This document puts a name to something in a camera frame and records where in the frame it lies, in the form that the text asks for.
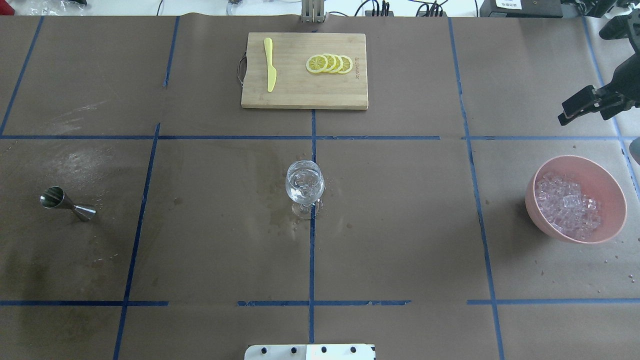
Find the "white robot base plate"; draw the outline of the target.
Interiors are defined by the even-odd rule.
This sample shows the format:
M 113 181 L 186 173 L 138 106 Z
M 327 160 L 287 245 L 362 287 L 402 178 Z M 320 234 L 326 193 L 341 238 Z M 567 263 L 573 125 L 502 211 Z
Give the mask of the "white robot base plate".
M 249 346 L 245 360 L 375 360 L 374 344 L 256 344 Z

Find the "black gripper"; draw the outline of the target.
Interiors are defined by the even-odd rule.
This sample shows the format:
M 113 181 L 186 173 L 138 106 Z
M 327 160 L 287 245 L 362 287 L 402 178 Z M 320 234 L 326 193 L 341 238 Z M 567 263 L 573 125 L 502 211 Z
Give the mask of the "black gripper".
M 566 126 L 579 117 L 600 113 L 603 120 L 610 120 L 617 114 L 632 108 L 638 109 L 640 100 L 640 16 L 620 14 L 611 18 L 599 30 L 603 40 L 627 39 L 633 54 L 617 68 L 608 84 L 596 89 L 587 85 L 562 103 L 558 123 Z

